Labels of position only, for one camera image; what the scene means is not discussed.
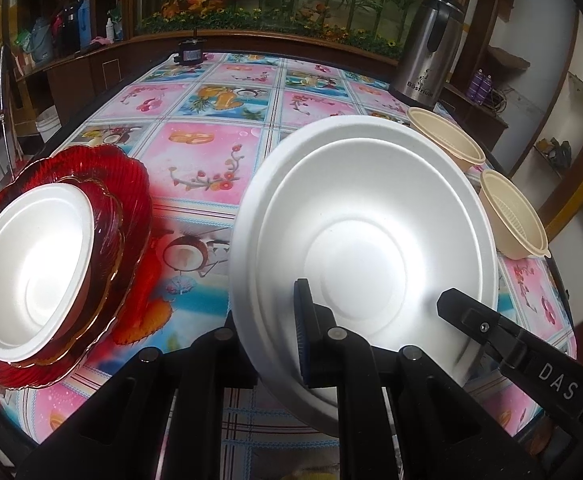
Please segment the stainless steel thermos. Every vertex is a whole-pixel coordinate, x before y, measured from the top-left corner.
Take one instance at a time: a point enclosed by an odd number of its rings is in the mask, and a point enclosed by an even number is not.
[[[455,0],[423,0],[389,86],[409,106],[433,109],[462,36],[463,7]]]

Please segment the beige plastic bowl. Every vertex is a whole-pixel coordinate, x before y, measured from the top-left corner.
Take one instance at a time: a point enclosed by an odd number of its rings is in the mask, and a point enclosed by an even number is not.
[[[496,249],[512,260],[551,256],[545,228],[520,190],[494,170],[484,170],[480,184],[480,202],[494,232]]]
[[[422,108],[409,108],[407,117],[412,129],[439,145],[463,173],[472,166],[484,163],[485,152],[454,123]]]

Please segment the thermos handle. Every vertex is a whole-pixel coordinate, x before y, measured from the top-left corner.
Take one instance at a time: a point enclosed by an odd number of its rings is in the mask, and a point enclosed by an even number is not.
[[[427,50],[429,52],[436,52],[438,47],[441,46],[443,34],[447,28],[447,22],[449,22],[449,14],[449,7],[446,5],[438,8],[438,12],[436,12],[436,21],[433,23],[433,28],[429,33],[429,40],[427,40]]]

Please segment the white wall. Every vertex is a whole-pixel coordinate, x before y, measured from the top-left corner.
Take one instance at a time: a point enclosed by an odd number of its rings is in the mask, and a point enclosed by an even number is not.
[[[569,72],[583,80],[583,16],[579,15],[578,33]],[[567,78],[540,138],[568,140],[574,157],[583,145],[583,95]],[[556,189],[559,178],[535,150],[531,150],[516,174],[514,184],[535,208],[539,208]],[[583,320],[583,212],[579,212],[549,249],[569,291],[572,315],[577,324]]]
[[[509,124],[493,153],[510,170],[547,110],[565,65],[574,26],[573,0],[514,0],[509,22],[498,20],[490,44],[531,63],[511,78],[507,108]]]

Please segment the blue container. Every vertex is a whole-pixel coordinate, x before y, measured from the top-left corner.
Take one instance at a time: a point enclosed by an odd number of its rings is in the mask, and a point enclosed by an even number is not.
[[[91,43],[91,16],[89,13],[89,0],[83,0],[78,9],[78,28],[80,31],[80,48]]]

